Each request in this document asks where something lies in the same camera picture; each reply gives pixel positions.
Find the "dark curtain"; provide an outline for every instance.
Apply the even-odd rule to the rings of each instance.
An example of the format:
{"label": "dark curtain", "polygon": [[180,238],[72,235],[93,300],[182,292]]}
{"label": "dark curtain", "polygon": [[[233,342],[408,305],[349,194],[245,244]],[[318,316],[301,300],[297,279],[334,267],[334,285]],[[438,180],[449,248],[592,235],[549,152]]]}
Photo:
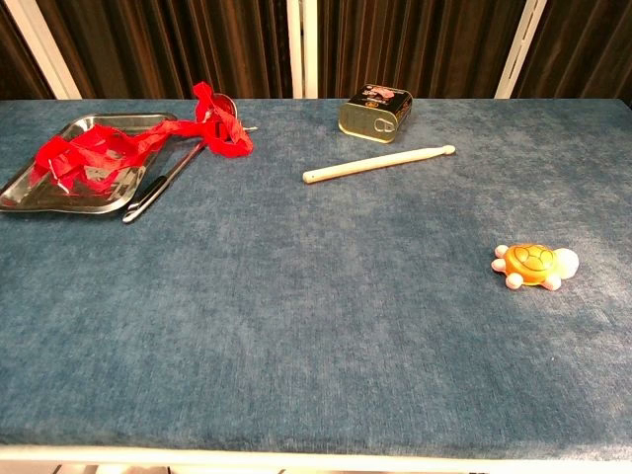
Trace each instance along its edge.
{"label": "dark curtain", "polygon": [[549,1],[514,97],[615,97],[632,103],[632,2]]}
{"label": "dark curtain", "polygon": [[494,97],[524,0],[319,0],[319,95]]}
{"label": "dark curtain", "polygon": [[53,99],[4,2],[0,2],[0,100]]}
{"label": "dark curtain", "polygon": [[291,97],[284,0],[38,0],[84,98]]}

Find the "metal handle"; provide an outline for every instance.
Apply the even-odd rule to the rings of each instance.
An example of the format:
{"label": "metal handle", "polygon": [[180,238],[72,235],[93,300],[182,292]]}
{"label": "metal handle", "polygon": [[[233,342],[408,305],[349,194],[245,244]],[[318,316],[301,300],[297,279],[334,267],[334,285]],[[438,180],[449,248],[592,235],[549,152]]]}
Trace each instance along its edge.
{"label": "metal handle", "polygon": [[127,207],[127,212],[122,218],[125,224],[133,222],[136,217],[142,214],[151,203],[156,200],[162,193],[169,188],[169,185],[176,179],[176,176],[180,174],[182,170],[189,164],[194,157],[202,151],[204,148],[204,142],[201,141],[196,147],[187,153],[169,173],[164,176],[159,176],[156,180],[147,188],[139,200],[134,201]]}
{"label": "metal handle", "polygon": [[169,188],[170,183],[167,181],[166,176],[159,176],[154,180],[154,182],[145,190],[142,194],[142,197],[133,202],[127,208],[127,212],[122,218],[122,221],[125,224],[132,222],[136,217],[138,217],[144,210],[151,205],[151,203],[156,200],[167,188]]}

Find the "blue table cover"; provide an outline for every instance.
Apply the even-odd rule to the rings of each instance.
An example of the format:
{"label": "blue table cover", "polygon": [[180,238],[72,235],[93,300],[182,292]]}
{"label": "blue table cover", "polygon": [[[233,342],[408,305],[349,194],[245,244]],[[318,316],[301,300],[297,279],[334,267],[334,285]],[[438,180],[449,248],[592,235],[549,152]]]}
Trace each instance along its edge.
{"label": "blue table cover", "polygon": [[[237,101],[255,152],[204,151],[129,226],[1,214],[0,442],[631,458],[632,112],[416,100],[382,145],[341,103]],[[0,103],[0,182],[82,115],[194,105]],[[170,146],[163,171],[194,143]],[[523,241],[577,275],[508,290],[493,250]]]}

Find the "red tape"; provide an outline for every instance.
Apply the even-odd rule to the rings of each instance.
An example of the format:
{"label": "red tape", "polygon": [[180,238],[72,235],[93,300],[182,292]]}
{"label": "red tape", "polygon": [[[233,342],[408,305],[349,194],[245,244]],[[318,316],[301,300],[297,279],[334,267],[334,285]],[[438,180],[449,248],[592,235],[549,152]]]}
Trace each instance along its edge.
{"label": "red tape", "polygon": [[[233,115],[230,100],[214,95],[204,82],[194,86],[194,93],[198,99],[196,121],[165,120],[134,136],[102,125],[95,125],[69,141],[54,136],[36,154],[30,174],[31,186],[50,173],[51,179],[69,193],[75,181],[96,193],[105,192],[120,170],[142,166],[147,157],[160,150],[173,135],[198,136],[211,151],[228,158],[250,154],[253,142]],[[102,180],[93,180],[88,178],[87,167],[109,173]]]}

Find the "orange toy turtle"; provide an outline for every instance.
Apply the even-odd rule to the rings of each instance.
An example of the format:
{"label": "orange toy turtle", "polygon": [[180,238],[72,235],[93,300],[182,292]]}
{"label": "orange toy turtle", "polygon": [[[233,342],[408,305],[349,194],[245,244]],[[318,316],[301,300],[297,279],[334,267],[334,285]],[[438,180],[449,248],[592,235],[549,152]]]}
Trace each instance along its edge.
{"label": "orange toy turtle", "polygon": [[555,290],[562,280],[572,277],[580,264],[577,254],[569,249],[551,250],[539,244],[499,245],[492,269],[507,275],[505,284],[518,289],[523,284],[541,284]]}

